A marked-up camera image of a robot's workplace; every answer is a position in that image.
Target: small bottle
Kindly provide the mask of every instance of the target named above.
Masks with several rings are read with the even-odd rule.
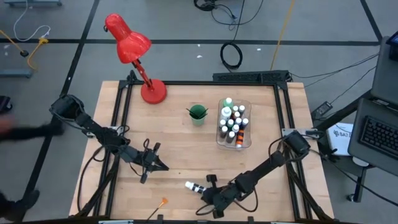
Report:
[[[249,124],[249,119],[244,118],[242,120],[241,129],[244,130],[248,124]]]
[[[239,111],[239,107],[238,106],[233,106],[232,107],[232,113],[238,112]]]
[[[232,131],[235,132],[235,133],[238,133],[238,131],[239,131],[239,125],[235,124],[235,125],[232,127]]]
[[[235,112],[234,114],[232,114],[233,119],[239,118],[241,116],[241,113],[239,112]]]
[[[235,124],[240,126],[242,124],[242,118],[236,118],[235,119]]]
[[[218,127],[220,127],[220,129],[222,127],[224,127],[226,125],[226,121],[224,119],[220,120],[220,122],[218,123]]]
[[[222,139],[225,138],[227,132],[228,132],[228,128],[226,126],[223,126],[220,131],[220,138],[222,138]]]
[[[227,106],[229,108],[232,108],[234,106],[234,103],[232,102],[231,98],[228,97],[227,99],[224,100],[224,107],[225,106]]]
[[[226,137],[226,142],[231,143],[234,141],[235,138],[235,132],[230,131],[228,136]]]
[[[229,119],[228,122],[226,123],[226,126],[232,128],[232,126],[234,126],[234,120]]]
[[[236,147],[237,148],[242,148],[242,145],[243,145],[243,134],[244,134],[244,131],[243,130],[239,130],[237,135],[236,135]]]
[[[243,115],[245,109],[246,108],[243,105],[241,105],[241,106],[239,106],[238,111],[241,113],[241,115]]]
[[[231,117],[231,114],[232,114],[231,108],[226,106],[223,109],[221,109],[220,119],[224,119],[227,121]]]

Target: desk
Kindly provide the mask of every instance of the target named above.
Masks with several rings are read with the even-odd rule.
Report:
[[[109,126],[111,123],[118,83],[102,84],[93,117],[102,126]],[[289,83],[288,86],[296,127],[312,127],[303,84]],[[280,137],[273,87],[168,85],[167,97],[158,105],[145,103],[141,98],[140,89],[140,86],[132,88],[127,117],[127,125],[131,129],[126,133],[126,137],[131,140],[130,145],[138,150],[143,150],[142,143],[146,138],[150,139],[150,147],[153,147],[155,142],[161,142],[159,156],[170,170],[153,172],[149,174],[145,184],[140,184],[139,177],[133,173],[129,164],[121,162],[111,218],[145,220],[158,206],[162,197],[167,197],[169,203],[157,212],[163,214],[165,220],[212,220],[211,214],[204,217],[195,215],[195,211],[204,205],[204,202],[200,200],[199,194],[185,188],[185,182],[191,181],[209,186],[210,183],[205,179],[206,175],[216,174],[218,185],[224,185],[239,173],[255,168],[268,158],[268,145]],[[223,151],[216,146],[218,101],[226,97],[248,100],[252,103],[252,145],[242,152]],[[200,127],[192,125],[185,110],[197,103],[209,109],[205,124]],[[281,100],[281,103],[285,112],[284,101]],[[315,141],[309,142],[313,149],[318,149]],[[97,140],[88,140],[81,168],[99,146]],[[303,160],[303,168],[308,191],[325,213],[332,217],[333,211],[319,156],[310,153]],[[101,163],[92,162],[89,165],[83,179],[82,205],[90,199],[97,188],[100,172]],[[77,189],[76,186],[70,214],[77,213]],[[219,220],[244,221],[248,216],[253,216],[255,221],[294,220],[285,167],[278,168],[261,179],[256,189],[259,195],[259,209],[256,212],[244,212],[232,204],[225,210],[225,217]],[[107,197],[106,190],[100,214],[104,213]],[[242,205],[249,209],[254,204],[254,194],[242,202]],[[304,217],[303,209],[300,211],[301,217]]]

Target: orange marker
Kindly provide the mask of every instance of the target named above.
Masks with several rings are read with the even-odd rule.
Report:
[[[243,134],[244,134],[243,130],[239,130],[238,131],[238,134],[237,134],[237,137],[236,137],[236,147],[237,148],[240,148],[243,145]]]

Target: person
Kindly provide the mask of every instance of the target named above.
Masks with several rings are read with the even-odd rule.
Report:
[[[53,124],[45,124],[37,128],[14,127],[13,119],[10,116],[0,116],[0,141],[17,141],[46,136],[48,134],[61,135],[63,134],[63,127]],[[5,218],[12,222],[19,221],[22,218],[22,214],[36,204],[39,196],[40,192],[33,190],[24,198],[12,201],[8,200],[0,191],[0,218]]]

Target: green plastic cup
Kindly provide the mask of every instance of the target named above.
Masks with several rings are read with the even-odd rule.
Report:
[[[206,118],[206,108],[202,105],[193,105],[190,109],[190,111],[196,115],[195,117],[191,115],[190,113],[190,117],[192,119],[192,123],[195,126],[201,126],[205,123],[205,118]]]

